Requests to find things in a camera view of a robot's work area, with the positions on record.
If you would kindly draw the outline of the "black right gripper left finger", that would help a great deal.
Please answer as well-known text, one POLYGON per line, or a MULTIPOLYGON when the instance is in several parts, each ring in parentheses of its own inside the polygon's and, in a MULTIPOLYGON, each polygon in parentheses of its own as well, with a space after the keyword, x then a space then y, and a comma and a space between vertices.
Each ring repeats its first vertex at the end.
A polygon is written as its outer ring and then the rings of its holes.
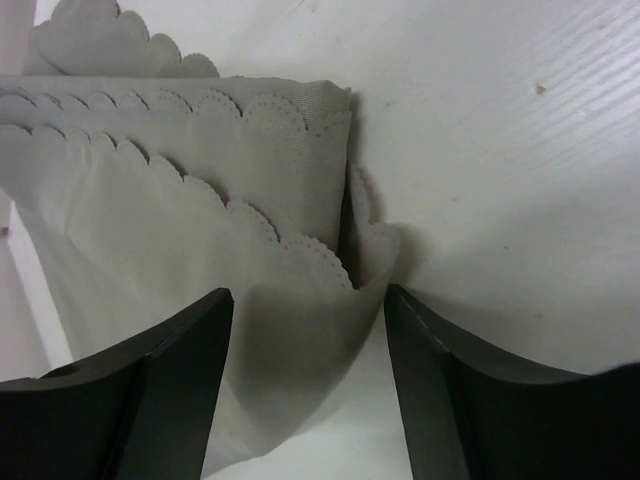
POLYGON ((2 478, 200 478, 233 309, 216 289, 97 354, 3 382, 2 478))

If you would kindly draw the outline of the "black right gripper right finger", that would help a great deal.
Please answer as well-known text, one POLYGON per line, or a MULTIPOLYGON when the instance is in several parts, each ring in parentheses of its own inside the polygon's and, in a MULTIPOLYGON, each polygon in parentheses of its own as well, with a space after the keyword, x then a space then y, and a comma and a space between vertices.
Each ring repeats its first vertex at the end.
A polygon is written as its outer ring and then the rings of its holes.
POLYGON ((520 357, 391 285, 384 315, 417 479, 635 479, 639 367, 578 374, 520 357))

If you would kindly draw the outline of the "grey cloth placemat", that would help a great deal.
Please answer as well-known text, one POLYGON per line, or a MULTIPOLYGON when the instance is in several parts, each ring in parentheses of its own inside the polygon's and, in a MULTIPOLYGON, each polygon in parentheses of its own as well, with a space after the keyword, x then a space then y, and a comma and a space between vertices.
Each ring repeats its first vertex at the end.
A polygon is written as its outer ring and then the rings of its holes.
POLYGON ((82 358, 226 288, 205 475, 263 456, 363 347, 399 254, 348 157, 352 93, 221 77, 114 1, 62 1, 1 80, 1 185, 82 358))

